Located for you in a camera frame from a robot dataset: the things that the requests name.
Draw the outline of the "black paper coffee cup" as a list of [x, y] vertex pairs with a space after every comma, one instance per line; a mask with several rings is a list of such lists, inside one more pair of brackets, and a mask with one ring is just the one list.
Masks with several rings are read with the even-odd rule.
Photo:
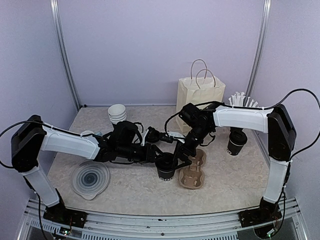
[[244, 145], [234, 145], [230, 139], [228, 140], [228, 145], [227, 145], [227, 152], [232, 155], [236, 156], [240, 153]]

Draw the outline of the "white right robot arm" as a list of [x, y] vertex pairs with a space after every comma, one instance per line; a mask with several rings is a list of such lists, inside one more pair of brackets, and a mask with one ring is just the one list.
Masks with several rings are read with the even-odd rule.
[[188, 103], [176, 113], [191, 130], [184, 143], [177, 144], [174, 158], [181, 160], [182, 167], [190, 165], [189, 157], [196, 155], [196, 148], [204, 142], [217, 127], [231, 127], [259, 131], [268, 135], [268, 156], [270, 159], [267, 186], [263, 193], [266, 202], [256, 210], [256, 218], [266, 222], [275, 212], [275, 206], [288, 180], [289, 164], [297, 132], [283, 104], [266, 108], [245, 108], [229, 106], [211, 101], [199, 104]]

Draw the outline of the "brown pulp cup carrier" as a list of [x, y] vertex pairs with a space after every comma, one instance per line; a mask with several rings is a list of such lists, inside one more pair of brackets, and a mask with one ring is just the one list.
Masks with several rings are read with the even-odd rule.
[[189, 157], [191, 165], [179, 170], [178, 183], [186, 189], [196, 190], [204, 185], [205, 173], [203, 166], [206, 164], [207, 155], [202, 149], [196, 149], [196, 156]]

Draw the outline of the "stack of black lids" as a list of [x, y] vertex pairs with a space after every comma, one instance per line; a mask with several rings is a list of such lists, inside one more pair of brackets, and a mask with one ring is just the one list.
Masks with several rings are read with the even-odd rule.
[[146, 137], [145, 141], [148, 143], [157, 143], [160, 140], [160, 132], [158, 130], [149, 130]]

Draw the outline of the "cream paper bag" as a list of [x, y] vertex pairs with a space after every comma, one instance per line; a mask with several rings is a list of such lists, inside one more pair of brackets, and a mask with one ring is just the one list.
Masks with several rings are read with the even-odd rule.
[[182, 110], [183, 106], [188, 103], [194, 105], [223, 100], [226, 85], [217, 76], [215, 76], [205, 65], [204, 76], [200, 77], [199, 73], [193, 76], [183, 77], [178, 80], [176, 112]]

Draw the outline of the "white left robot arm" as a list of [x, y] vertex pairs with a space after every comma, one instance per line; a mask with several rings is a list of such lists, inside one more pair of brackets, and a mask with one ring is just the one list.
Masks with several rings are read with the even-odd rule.
[[162, 152], [156, 145], [147, 143], [136, 123], [118, 122], [113, 131], [102, 136], [92, 131], [75, 133], [60, 129], [32, 115], [11, 138], [12, 167], [22, 174], [27, 185], [38, 195], [50, 214], [63, 223], [70, 218], [70, 211], [40, 167], [40, 152], [57, 152], [79, 156], [94, 162], [113, 162], [124, 158], [128, 163], [157, 163]]

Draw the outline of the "black cup lid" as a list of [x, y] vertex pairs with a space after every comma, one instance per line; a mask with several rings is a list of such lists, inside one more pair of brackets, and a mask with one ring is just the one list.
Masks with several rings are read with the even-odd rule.
[[234, 145], [243, 146], [243, 145], [245, 145], [247, 143], [248, 137], [243, 131], [242, 132], [234, 131], [234, 132], [230, 133], [229, 140]]
[[163, 172], [173, 171], [177, 165], [178, 160], [175, 159], [174, 155], [171, 153], [166, 153], [165, 155], [159, 157], [155, 163], [156, 168]]

